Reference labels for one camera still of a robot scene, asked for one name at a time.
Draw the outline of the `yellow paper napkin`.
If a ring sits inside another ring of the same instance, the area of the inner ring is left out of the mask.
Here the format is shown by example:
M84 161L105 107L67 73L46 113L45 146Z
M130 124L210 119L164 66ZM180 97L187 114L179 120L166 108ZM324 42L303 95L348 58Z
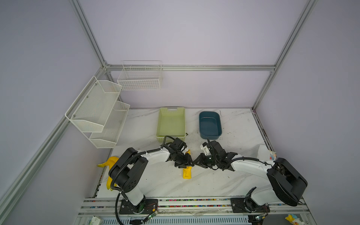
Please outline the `yellow paper napkin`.
M188 166L188 167L183 169L183 179L189 180L189 179L192 178L191 170L192 170L191 166Z

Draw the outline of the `light green plastic basket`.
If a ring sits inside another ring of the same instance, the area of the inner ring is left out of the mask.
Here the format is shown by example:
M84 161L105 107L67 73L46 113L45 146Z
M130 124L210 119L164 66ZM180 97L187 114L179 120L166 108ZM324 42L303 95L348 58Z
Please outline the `light green plastic basket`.
M159 109L156 139L158 142L163 142L165 136L171 136L185 141L185 108L162 107Z

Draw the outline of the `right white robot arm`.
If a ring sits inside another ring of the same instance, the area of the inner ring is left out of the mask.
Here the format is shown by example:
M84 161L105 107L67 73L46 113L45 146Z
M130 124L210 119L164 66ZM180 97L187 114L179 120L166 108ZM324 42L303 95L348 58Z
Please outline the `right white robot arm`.
M203 153L194 160L196 166L245 172L267 180L266 186L251 188L243 198L241 208L247 212L255 212L275 202L295 207L308 186L306 179L284 158L265 161L226 152L217 141L205 142L201 149Z

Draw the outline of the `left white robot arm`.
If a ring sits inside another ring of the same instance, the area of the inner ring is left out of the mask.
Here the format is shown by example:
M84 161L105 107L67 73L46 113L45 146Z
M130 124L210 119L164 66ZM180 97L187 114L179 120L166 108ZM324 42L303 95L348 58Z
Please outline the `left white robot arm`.
M109 169L109 188L118 191L125 200L138 207L145 201L138 184L146 167L169 161L180 169L194 166L186 143L179 138L165 136L160 147L147 151L128 148Z

